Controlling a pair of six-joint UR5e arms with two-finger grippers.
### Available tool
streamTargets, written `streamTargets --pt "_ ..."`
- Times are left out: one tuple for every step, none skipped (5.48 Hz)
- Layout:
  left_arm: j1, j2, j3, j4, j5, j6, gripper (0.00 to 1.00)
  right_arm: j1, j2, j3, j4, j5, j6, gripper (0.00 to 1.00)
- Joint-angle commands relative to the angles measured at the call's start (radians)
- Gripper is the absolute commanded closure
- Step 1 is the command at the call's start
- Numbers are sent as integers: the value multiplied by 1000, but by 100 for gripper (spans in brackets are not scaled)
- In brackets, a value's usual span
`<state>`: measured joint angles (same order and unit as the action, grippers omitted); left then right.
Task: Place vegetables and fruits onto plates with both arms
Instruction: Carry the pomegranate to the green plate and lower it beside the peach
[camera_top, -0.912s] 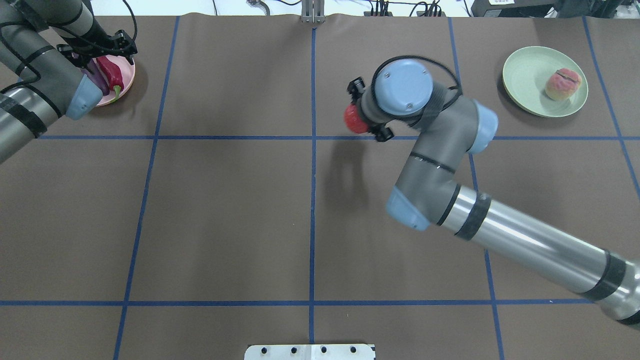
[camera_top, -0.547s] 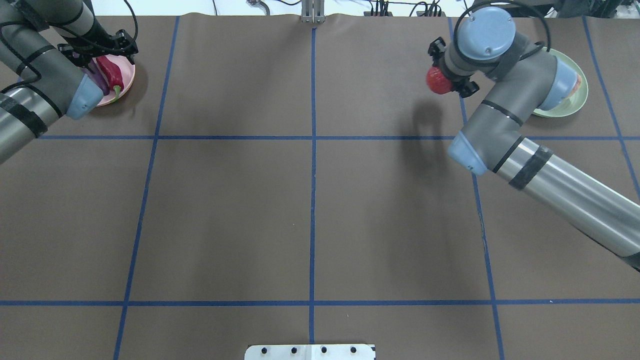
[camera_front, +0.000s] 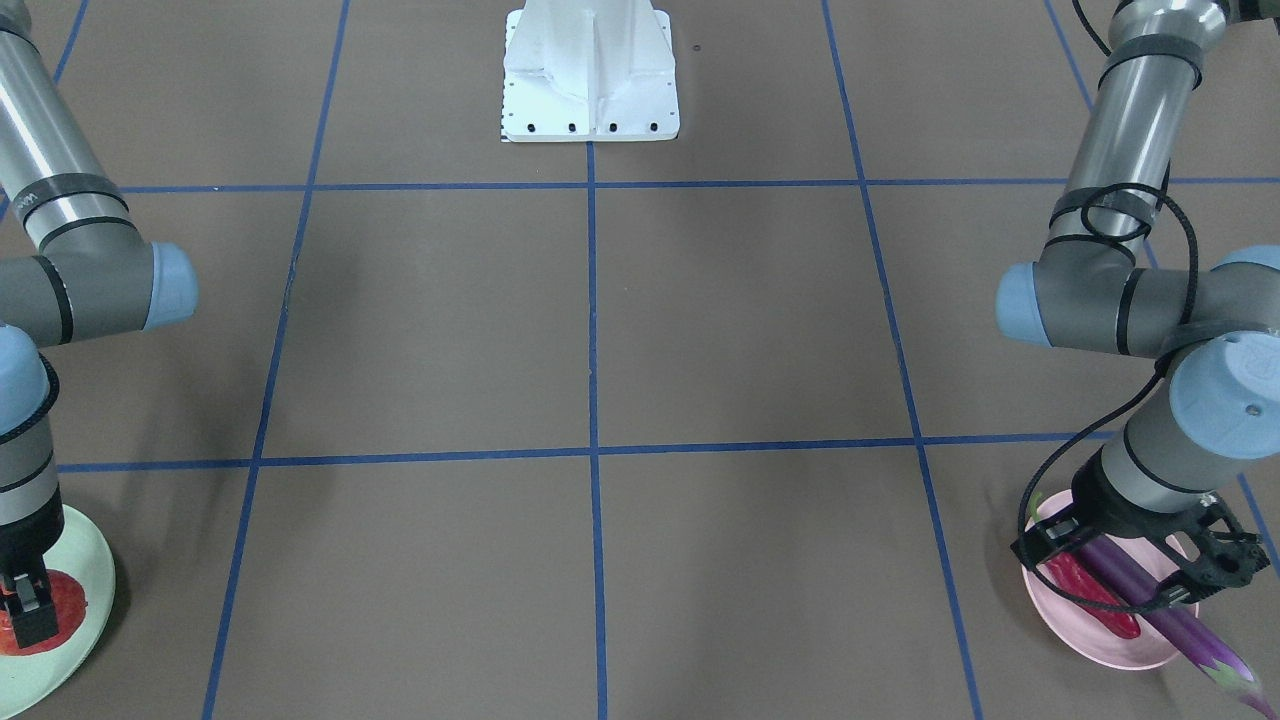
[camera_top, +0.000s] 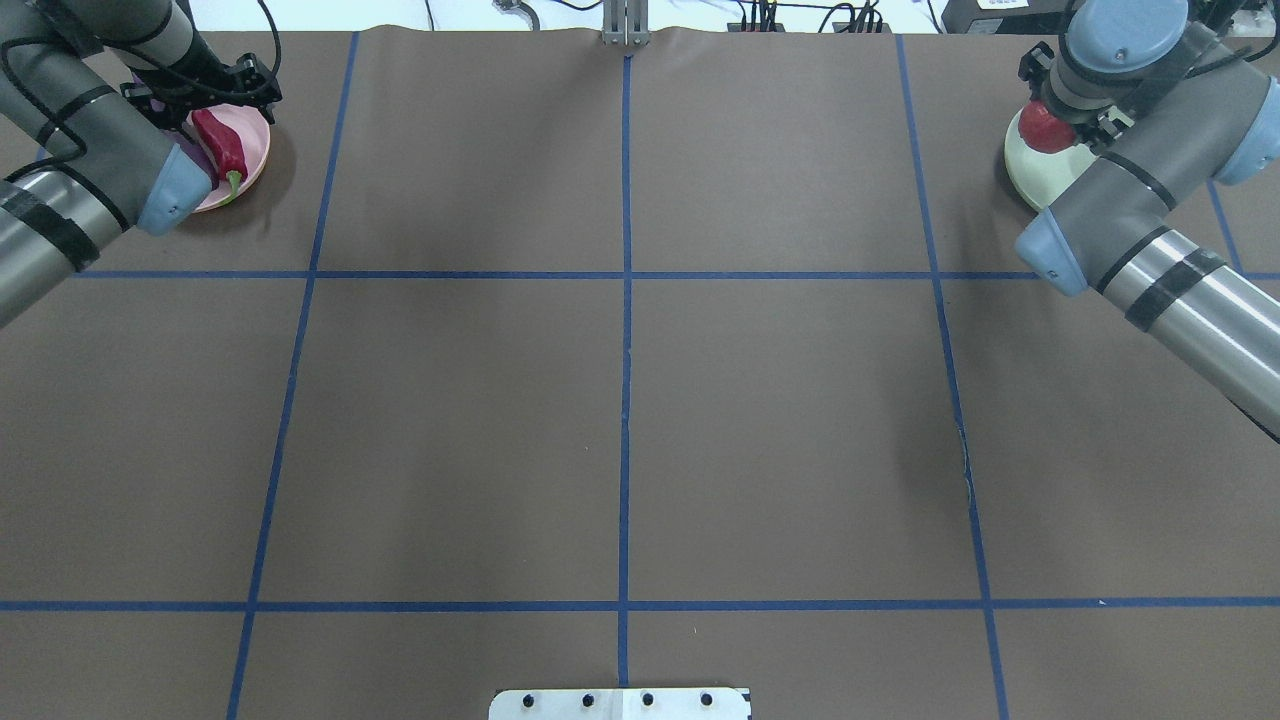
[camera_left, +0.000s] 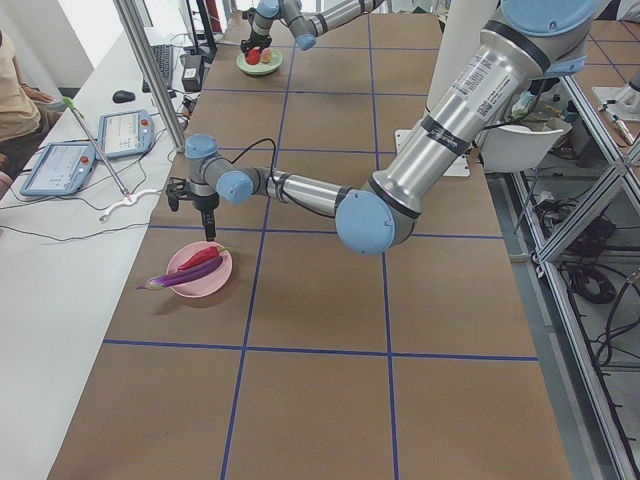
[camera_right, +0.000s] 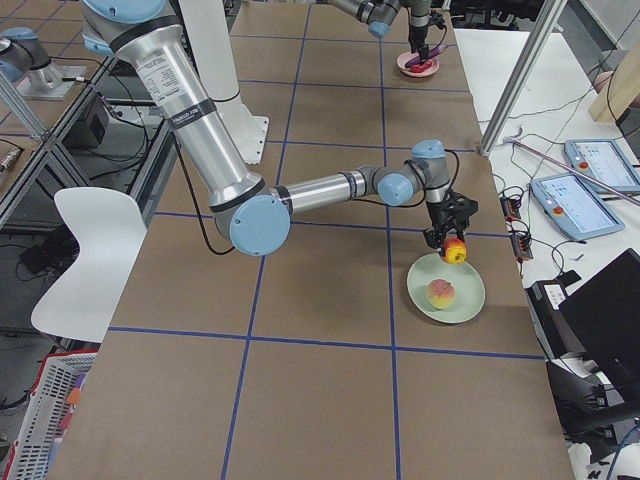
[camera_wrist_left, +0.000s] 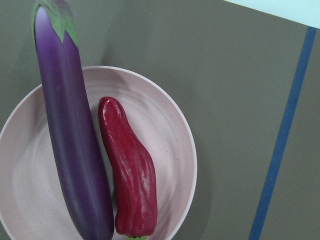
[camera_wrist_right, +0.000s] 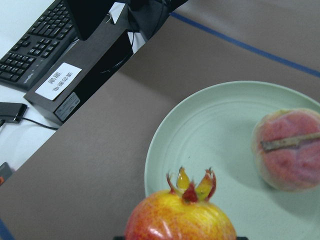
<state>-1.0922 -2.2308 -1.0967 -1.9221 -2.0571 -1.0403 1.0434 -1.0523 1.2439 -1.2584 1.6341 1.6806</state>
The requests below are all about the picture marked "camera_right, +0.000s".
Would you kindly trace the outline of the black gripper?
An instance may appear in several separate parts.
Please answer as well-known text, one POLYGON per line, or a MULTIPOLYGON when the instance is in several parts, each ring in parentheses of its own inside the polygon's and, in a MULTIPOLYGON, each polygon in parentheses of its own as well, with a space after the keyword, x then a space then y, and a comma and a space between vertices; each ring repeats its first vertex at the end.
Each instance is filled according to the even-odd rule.
POLYGON ((458 222, 454 220, 446 212, 447 203, 448 200, 438 203, 426 203, 432 228, 425 229, 423 231, 423 236, 427 245, 434 250, 441 250, 443 248, 443 235, 450 231, 456 232, 458 240, 462 242, 465 241, 465 232, 468 229, 468 222, 458 222))
POLYGON ((409 44, 411 46, 421 46, 418 49, 421 61, 427 61, 429 59, 429 45, 426 44, 429 21, 429 17, 409 18, 409 44))

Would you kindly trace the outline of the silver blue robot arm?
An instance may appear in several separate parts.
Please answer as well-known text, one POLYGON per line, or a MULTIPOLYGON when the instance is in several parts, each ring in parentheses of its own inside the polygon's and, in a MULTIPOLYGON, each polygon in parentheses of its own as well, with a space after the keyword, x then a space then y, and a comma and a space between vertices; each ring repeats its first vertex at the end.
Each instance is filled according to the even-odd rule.
POLYGON ((446 263, 465 259, 464 233, 477 204, 454 191, 456 172, 448 169, 441 142, 416 144, 399 169, 362 166, 269 187, 251 170, 268 121, 241 100, 221 5, 85 1, 81 11, 87 49, 134 68, 206 185, 218 231, 236 250, 252 256, 276 251, 296 213, 366 196, 406 208, 420 194, 431 220, 427 244, 446 263))
POLYGON ((328 0, 326 4, 334 6, 344 13, 366 24, 374 37, 382 39, 390 30, 402 8, 408 10, 408 42, 410 51, 419 55, 421 63, 428 60, 429 47, 426 37, 431 20, 431 1, 423 0, 328 0))

